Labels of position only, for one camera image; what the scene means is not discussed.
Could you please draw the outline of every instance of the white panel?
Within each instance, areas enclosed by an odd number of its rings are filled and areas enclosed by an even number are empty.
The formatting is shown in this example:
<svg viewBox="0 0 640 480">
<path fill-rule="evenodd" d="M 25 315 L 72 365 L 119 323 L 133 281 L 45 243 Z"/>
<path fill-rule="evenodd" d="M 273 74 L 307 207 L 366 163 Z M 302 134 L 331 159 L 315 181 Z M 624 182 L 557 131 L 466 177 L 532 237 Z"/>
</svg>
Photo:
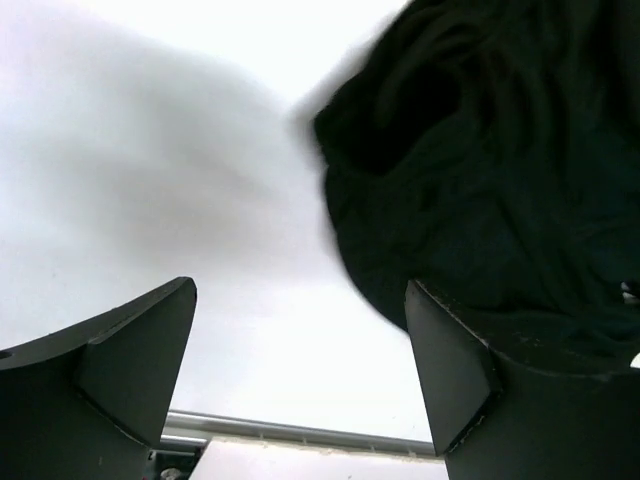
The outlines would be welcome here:
<svg viewBox="0 0 640 480">
<path fill-rule="evenodd" d="M 408 339 L 351 288 L 289 119 L 400 3 L 94 2 L 142 40 L 0 0 L 0 348 L 190 275 L 174 408 L 429 440 Z"/>
<path fill-rule="evenodd" d="M 443 462 L 214 440 L 192 480 L 447 480 Z"/>
</svg>

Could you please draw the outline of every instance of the white table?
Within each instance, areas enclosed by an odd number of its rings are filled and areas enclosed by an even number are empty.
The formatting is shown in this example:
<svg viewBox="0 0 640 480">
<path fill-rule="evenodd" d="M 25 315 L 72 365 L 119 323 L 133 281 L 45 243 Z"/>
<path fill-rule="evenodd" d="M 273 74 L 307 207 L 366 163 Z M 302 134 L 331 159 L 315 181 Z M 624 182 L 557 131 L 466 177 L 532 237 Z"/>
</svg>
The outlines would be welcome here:
<svg viewBox="0 0 640 480">
<path fill-rule="evenodd" d="M 291 122 L 402 3 L 85 5 L 138 38 L 0 0 L 0 349 L 189 275 L 173 408 L 430 440 L 409 341 L 343 273 Z"/>
</svg>

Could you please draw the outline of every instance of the black cloth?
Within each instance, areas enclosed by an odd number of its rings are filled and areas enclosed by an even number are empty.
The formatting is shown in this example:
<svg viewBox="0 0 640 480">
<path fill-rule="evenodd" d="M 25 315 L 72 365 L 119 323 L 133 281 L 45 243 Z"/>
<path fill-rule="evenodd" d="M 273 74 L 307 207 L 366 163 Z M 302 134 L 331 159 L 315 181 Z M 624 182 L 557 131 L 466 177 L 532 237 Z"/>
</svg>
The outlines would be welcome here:
<svg viewBox="0 0 640 480">
<path fill-rule="evenodd" d="M 611 12 L 509 3 L 412 2 L 316 117 L 344 265 L 404 330 L 424 279 L 487 321 L 637 352 L 640 153 Z"/>
</svg>

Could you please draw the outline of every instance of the metal rail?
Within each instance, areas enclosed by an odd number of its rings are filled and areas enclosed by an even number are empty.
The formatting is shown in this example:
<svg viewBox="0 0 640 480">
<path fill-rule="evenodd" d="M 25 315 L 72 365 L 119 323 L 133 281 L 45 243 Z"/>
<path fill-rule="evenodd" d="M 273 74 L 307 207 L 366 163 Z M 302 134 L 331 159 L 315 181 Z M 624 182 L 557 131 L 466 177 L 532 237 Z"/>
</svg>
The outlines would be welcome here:
<svg viewBox="0 0 640 480">
<path fill-rule="evenodd" d="M 430 442 L 294 427 L 173 410 L 167 416 L 162 439 L 163 443 L 199 448 L 205 446 L 217 435 L 382 455 L 435 458 L 435 450 Z"/>
</svg>

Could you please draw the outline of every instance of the black garment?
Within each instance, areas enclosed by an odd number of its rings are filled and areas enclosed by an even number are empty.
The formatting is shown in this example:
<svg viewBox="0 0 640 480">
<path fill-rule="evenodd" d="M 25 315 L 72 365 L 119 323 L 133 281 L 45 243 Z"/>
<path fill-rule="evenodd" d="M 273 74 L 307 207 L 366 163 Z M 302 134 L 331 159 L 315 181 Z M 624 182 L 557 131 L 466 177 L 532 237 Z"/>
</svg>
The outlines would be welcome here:
<svg viewBox="0 0 640 480">
<path fill-rule="evenodd" d="M 450 7 L 479 3 L 414 1 L 315 119 L 347 271 L 405 330 L 420 278 L 488 321 L 637 352 L 621 286 L 640 279 L 640 152 L 598 64 L 606 8 L 571 12 L 576 46 L 536 30 L 543 1 Z"/>
</svg>

